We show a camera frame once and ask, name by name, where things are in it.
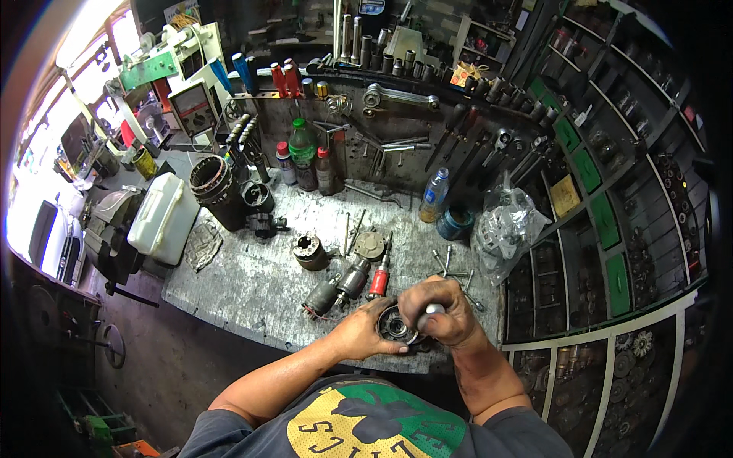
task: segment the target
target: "forearm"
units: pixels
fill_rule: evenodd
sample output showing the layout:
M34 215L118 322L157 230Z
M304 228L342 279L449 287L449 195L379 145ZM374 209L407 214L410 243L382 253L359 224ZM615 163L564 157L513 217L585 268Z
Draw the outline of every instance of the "forearm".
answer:
M275 418L340 360L327 337L318 339L299 352L260 367L229 385L214 399L209 410L231 410L257 428Z
M531 407L514 369L480 326L464 342L452 347L451 353L458 388L476 423L483 424L509 407Z

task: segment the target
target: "floor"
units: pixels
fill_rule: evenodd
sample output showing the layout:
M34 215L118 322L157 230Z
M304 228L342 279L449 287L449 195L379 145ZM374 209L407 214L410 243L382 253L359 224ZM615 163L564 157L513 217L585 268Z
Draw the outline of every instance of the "floor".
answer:
M232 381L285 356L199 320L160 300L162 279L140 272L126 289L159 300L159 309L104 292L104 277L87 263L80 288L97 292L103 304L99 319L115 324L127 356L112 369L97 351L97 387L105 400L138 428L138 437L159 451L183 446L196 417ZM337 372L353 369L339 366ZM406 391L467 418L452 376L380 374Z

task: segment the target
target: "workbench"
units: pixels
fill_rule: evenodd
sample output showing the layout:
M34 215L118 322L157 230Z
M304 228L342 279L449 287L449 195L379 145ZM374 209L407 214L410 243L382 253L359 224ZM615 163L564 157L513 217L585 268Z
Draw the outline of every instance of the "workbench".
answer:
M188 181L191 165L205 155L191 152L161 152L157 159L168 159L177 176ZM136 172L120 170L116 182L130 182ZM322 279L343 273L356 259L352 254L346 259L336 257L324 270L311 272L303 269L292 255L292 243L297 234L313 231L320 238L324 249L339 248L344 251L346 213L350 213L350 227L356 225L359 215L366 209L361 231L372 226L385 236L394 231L388 295L398 295L402 290L424 280L439 271L432 256L435 249L445 259L448 245L452 246L450 270L470 271L476 275L470 286L470 293L486 307L485 312L474 309L476 318L486 331L492 343L501 335L504 303L501 289L492 288L489 281L480 274L477 258L466 241L449 242L435 230L434 224L418 219L419 196L394 193L390 197L400 202L402 208L393 202L379 202L351 190L344 190L333 196L322 196L317 191L305 192L297 185L287 186L280 178L279 169L270 169L272 179L268 187L275 199L273 215L287 218L288 232L279 232L275 237L262 240L248 229L228 232L205 208L199 211L194 226L211 220L218 228L223 243L212 262L194 272L185 261L171 269L166 276L161 297L179 309L247 339L271 347L297 351L326 335L336 322L311 320L303 315L301 304L310 290ZM349 183L362 188L375 189L367 182ZM342 311L331 309L326 316L339 319L358 305L366 302L377 262L372 263L367 286L357 300ZM435 344L429 352L414 355L377 355L365 361L347 361L349 365L366 369L392 372L426 374L428 372L450 372L452 364L444 347Z

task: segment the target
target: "dirty hand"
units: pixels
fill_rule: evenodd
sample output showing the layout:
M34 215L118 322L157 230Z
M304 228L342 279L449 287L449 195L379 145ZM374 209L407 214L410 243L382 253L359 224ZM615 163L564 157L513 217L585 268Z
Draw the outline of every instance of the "dirty hand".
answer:
M430 303L441 304L446 313L425 315L425 307ZM455 280L433 275L402 292L397 305L410 329L417 329L449 347L459 347L472 335L483 333Z
M342 360L363 360L381 353L406 353L409 350L406 344L382 339L376 330L379 315L395 302L395 297L378 298L360 305L324 339Z

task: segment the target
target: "green plastic bottle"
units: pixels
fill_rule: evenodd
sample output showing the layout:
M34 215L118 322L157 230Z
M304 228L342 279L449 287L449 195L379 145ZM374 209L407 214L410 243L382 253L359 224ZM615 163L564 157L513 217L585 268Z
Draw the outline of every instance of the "green plastic bottle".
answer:
M287 142L287 149L290 151L292 161L295 163L295 176L298 179L298 186L304 191L315 191L318 188L313 164L316 145L310 132L306 129L305 119L297 118L293 120L292 127L295 131Z

